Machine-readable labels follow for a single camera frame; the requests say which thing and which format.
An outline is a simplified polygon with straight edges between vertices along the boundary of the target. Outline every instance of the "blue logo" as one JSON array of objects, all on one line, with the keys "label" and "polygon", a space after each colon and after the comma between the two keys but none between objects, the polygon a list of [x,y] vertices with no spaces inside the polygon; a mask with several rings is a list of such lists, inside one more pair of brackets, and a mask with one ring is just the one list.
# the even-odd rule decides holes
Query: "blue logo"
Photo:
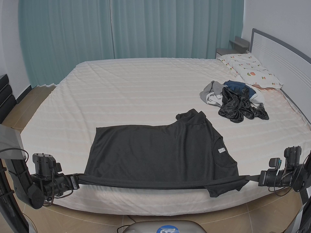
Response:
[{"label": "blue logo", "polygon": [[161,226],[156,233],[179,233],[179,230],[177,227],[172,226],[172,225],[164,225]]}]

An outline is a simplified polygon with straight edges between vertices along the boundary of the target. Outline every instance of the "teal curtain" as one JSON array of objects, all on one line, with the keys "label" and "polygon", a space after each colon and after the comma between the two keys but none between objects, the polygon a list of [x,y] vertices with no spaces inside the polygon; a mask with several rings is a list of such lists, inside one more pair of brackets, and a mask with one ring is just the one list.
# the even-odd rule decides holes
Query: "teal curtain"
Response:
[{"label": "teal curtain", "polygon": [[244,0],[111,0],[115,58],[215,58],[241,36]]},{"label": "teal curtain", "polygon": [[19,31],[32,87],[58,84],[83,61],[113,59],[110,0],[20,0]]},{"label": "teal curtain", "polygon": [[83,61],[215,58],[241,36],[243,7],[244,0],[20,0],[30,83],[57,84]]}]

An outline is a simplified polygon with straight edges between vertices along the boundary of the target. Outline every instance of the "floral pillowcase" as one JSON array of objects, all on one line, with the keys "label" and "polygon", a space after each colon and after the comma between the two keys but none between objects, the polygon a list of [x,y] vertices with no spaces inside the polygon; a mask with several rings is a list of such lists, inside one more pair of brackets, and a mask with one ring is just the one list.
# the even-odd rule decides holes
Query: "floral pillowcase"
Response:
[{"label": "floral pillowcase", "polygon": [[261,88],[278,88],[282,83],[272,72],[261,65],[258,59],[250,52],[244,54],[226,54],[218,57],[228,68],[236,71],[237,74],[250,85],[257,85]]}]

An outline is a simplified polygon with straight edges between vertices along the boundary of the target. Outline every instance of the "floor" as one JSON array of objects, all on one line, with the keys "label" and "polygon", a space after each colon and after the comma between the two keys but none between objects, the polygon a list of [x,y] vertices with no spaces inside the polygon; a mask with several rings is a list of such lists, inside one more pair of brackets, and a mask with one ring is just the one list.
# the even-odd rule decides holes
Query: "floor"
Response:
[{"label": "floor", "polygon": [[[37,108],[52,92],[54,86],[36,87],[18,104],[2,123],[22,131]],[[300,194],[289,192],[283,197],[270,194],[260,199],[233,208],[202,214],[180,216],[131,216],[107,215],[75,211],[53,205],[49,208],[35,210],[18,200],[21,211],[31,218],[41,232],[103,232],[113,233],[122,225],[135,221],[149,220],[192,220],[199,223],[207,233],[239,232],[239,233],[276,233],[283,232],[299,211],[302,202]],[[2,233],[12,232],[0,214],[0,229]]]}]

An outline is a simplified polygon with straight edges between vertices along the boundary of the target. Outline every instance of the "bed sheet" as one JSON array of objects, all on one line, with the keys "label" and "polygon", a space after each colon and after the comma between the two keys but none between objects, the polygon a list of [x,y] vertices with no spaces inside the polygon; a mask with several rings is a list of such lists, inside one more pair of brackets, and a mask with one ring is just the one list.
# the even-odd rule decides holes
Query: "bed sheet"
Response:
[{"label": "bed sheet", "polygon": [[[301,162],[311,149],[304,117],[279,90],[262,89],[270,120],[244,119],[235,124],[205,104],[200,91],[212,80],[235,79],[220,60],[141,58],[87,61],[78,64],[40,105],[21,133],[25,150],[52,154],[63,173],[83,173],[96,127],[167,125],[176,114],[203,111],[223,136],[240,175],[268,169],[288,146],[302,147]],[[30,173],[35,166],[30,161]],[[233,207],[268,194],[250,181],[241,191],[211,198],[205,189],[148,190],[81,185],[54,203],[88,212],[128,215],[178,215]]]}]

